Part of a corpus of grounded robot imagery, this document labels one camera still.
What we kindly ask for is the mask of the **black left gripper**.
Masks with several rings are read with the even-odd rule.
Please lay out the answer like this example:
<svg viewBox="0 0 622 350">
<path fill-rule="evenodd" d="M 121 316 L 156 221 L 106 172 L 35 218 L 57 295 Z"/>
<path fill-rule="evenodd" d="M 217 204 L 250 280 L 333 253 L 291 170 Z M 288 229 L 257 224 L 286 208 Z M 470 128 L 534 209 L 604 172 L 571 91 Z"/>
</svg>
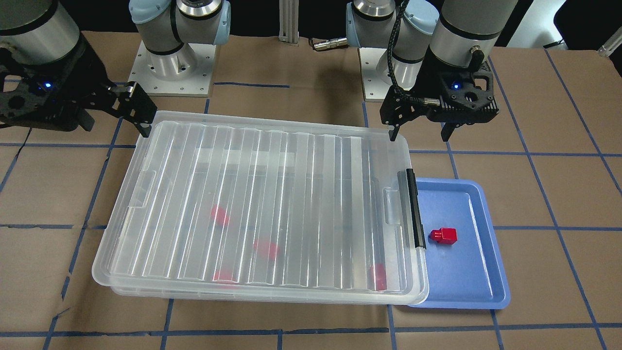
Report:
<svg viewBox="0 0 622 350">
<path fill-rule="evenodd" d="M 418 80 L 404 95 L 391 87 L 380 107 L 380 120 L 387 124 L 391 142 L 397 140 L 400 125 L 417 117 L 445 123 L 443 142 L 448 142 L 460 124 L 490 122 L 500 111 L 495 99 L 494 82 L 489 64 L 476 72 L 441 71 Z"/>
</svg>

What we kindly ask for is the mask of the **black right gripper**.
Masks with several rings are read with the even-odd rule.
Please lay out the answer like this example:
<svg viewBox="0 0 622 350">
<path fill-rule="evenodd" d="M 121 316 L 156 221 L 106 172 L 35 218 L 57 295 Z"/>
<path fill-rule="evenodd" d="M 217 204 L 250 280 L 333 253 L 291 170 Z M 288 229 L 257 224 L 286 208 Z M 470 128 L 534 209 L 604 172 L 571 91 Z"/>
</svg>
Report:
<svg viewBox="0 0 622 350">
<path fill-rule="evenodd" d="M 67 55 L 50 63 L 29 66 L 19 63 L 16 57 L 15 50 L 2 45 L 1 82 L 5 83 L 9 75 L 20 78 L 15 89 L 1 92 L 2 128 L 90 131 L 95 120 L 88 111 L 93 109 L 122 118 L 143 138 L 149 137 L 156 104 L 138 82 L 115 86 L 84 35 L 79 35 Z"/>
</svg>

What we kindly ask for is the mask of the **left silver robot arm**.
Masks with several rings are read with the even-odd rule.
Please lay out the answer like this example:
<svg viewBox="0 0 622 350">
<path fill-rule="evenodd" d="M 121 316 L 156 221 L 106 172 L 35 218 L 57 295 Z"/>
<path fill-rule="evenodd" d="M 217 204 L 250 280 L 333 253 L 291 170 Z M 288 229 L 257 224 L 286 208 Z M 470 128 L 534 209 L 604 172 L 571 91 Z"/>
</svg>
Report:
<svg viewBox="0 0 622 350">
<path fill-rule="evenodd" d="M 388 84 L 380 121 L 389 139 L 418 117 L 443 125 L 449 141 L 464 125 L 499 113 L 489 54 L 515 0 L 352 0 L 346 6 L 349 46 L 383 49 L 377 68 Z"/>
</svg>

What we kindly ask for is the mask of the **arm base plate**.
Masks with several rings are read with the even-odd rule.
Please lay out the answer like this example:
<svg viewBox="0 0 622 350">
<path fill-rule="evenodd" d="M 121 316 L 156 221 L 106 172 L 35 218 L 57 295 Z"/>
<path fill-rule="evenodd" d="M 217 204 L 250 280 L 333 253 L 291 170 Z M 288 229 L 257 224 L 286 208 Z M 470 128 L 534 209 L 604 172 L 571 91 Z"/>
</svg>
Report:
<svg viewBox="0 0 622 350">
<path fill-rule="evenodd" d="M 127 79 L 154 97 L 209 97 L 217 49 L 193 43 L 173 54 L 156 55 L 141 42 Z"/>
<path fill-rule="evenodd" d="M 359 49 L 363 95 L 366 102 L 382 102 L 392 84 L 387 67 L 387 52 L 381 48 Z M 395 78 L 398 86 L 409 91 L 416 83 L 422 61 L 409 64 L 393 58 Z"/>
</svg>

